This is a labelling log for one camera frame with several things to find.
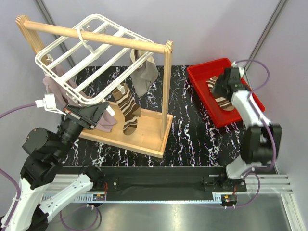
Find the white plastic clip hanger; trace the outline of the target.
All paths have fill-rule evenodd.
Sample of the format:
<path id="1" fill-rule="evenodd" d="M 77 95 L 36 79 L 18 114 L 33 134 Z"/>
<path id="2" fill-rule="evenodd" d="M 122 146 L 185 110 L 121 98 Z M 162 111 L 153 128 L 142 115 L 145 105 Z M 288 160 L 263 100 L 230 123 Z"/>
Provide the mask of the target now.
<path id="1" fill-rule="evenodd" d="M 44 71 L 45 74 L 53 78 L 55 82 L 63 87 L 68 93 L 71 93 L 73 99 L 77 99 L 85 105 L 93 105 L 103 101 L 106 96 L 116 88 L 124 93 L 125 91 L 121 84 L 150 56 L 157 53 L 160 48 L 160 45 L 154 43 L 153 41 L 122 27 L 121 25 L 100 14 L 91 14 L 87 16 L 73 28 L 40 23 L 30 23 L 30 26 L 35 31 L 48 32 L 59 36 L 56 41 L 52 42 L 36 54 L 35 63 Z M 60 57 L 50 59 L 49 64 L 44 64 L 43 56 L 48 56 L 54 48 L 61 45 L 68 38 L 79 39 L 79 42 Z M 73 77 L 75 77 L 83 68 L 99 59 L 112 46 L 119 46 L 121 47 L 121 50 L 82 83 L 75 87 L 69 85 L 69 81 Z M 57 65 L 81 48 L 86 49 L 89 54 L 79 63 L 77 63 L 70 70 L 66 71 L 66 73 L 62 76 L 53 71 Z M 85 87 L 92 83 L 130 50 L 143 51 L 144 54 L 140 58 L 133 61 L 126 71 L 113 80 L 94 98 L 89 99 L 81 94 Z"/>

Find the wooden clothes rack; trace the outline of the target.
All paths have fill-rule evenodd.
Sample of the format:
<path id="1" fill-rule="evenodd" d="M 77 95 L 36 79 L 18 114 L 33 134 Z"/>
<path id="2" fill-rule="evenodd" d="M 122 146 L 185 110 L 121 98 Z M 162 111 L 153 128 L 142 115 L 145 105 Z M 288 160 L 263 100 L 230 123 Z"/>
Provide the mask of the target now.
<path id="1" fill-rule="evenodd" d="M 35 22 L 29 20 L 25 15 L 17 16 L 15 21 L 35 55 L 59 38 L 58 35 L 32 29 L 30 23 Z M 43 56 L 43 63 L 49 64 L 50 59 L 60 57 L 78 42 L 79 39 L 77 38 L 68 38 L 54 48 L 48 56 Z M 106 133 L 95 128 L 84 129 L 80 134 L 81 138 L 157 158 L 163 157 L 173 119 L 173 116 L 168 113 L 173 43 L 168 41 L 164 45 L 158 45 L 160 45 L 160 48 L 157 53 L 165 57 L 161 112 L 142 109 L 136 131 L 131 135 L 125 135 L 123 133 L 124 116 L 117 103 L 109 102 L 108 111 L 117 119 L 117 124 L 112 131 Z"/>

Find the grey cream sock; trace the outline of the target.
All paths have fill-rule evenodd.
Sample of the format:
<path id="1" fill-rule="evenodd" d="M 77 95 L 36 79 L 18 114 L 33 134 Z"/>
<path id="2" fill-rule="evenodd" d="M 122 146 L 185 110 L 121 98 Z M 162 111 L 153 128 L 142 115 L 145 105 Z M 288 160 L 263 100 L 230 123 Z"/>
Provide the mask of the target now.
<path id="1" fill-rule="evenodd" d="M 147 93 L 150 86 L 157 80 L 158 74 L 154 58 L 150 56 L 130 75 L 138 97 Z"/>

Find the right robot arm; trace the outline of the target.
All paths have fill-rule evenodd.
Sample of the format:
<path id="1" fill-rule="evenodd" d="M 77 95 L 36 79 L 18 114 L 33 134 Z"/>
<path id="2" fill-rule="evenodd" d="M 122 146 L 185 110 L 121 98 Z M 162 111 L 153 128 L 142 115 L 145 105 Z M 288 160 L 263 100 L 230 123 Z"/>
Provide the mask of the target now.
<path id="1" fill-rule="evenodd" d="M 235 107 L 245 125 L 240 154 L 223 168 L 217 179 L 217 184 L 225 191 L 255 170 L 271 171 L 282 137 L 282 127 L 263 114 L 252 90 L 241 78 L 238 67 L 225 68 L 212 89 L 215 95 L 224 97 Z"/>

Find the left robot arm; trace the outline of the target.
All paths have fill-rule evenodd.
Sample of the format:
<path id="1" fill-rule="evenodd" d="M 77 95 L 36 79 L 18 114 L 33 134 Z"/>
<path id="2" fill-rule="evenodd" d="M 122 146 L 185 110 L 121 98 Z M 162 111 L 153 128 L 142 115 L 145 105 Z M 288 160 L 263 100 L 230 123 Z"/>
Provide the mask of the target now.
<path id="1" fill-rule="evenodd" d="M 94 129 L 108 102 L 82 107 L 67 104 L 65 120 L 56 133 L 35 128 L 27 136 L 23 150 L 28 158 L 20 172 L 17 192 L 9 211 L 1 218 L 2 231 L 44 231 L 54 217 L 79 195 L 106 189 L 103 172 L 87 166 L 78 178 L 55 196 L 43 201 L 43 195 L 63 167 L 63 160 L 84 129 Z"/>

